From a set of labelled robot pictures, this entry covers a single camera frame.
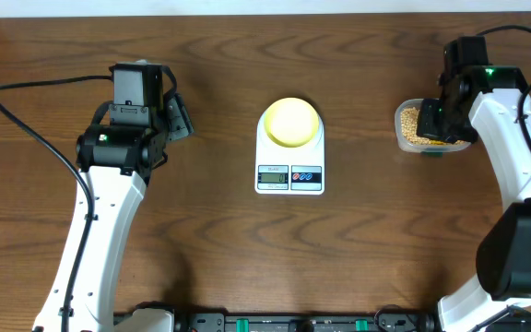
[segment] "clear plastic container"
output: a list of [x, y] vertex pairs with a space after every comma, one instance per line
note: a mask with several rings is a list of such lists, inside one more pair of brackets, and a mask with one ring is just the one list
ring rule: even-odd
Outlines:
[[467, 148], [470, 143], [465, 142], [464, 144], [448, 144], [448, 145], [429, 145], [429, 144], [413, 144], [409, 142], [403, 135], [403, 130], [401, 130], [401, 113], [407, 107], [415, 107], [418, 110], [421, 110], [421, 102], [423, 99], [409, 100], [405, 101], [396, 109], [395, 112], [395, 131], [396, 131], [396, 140], [398, 141], [398, 146], [406, 152], [429, 152], [429, 153], [439, 153], [439, 152], [455, 152]]

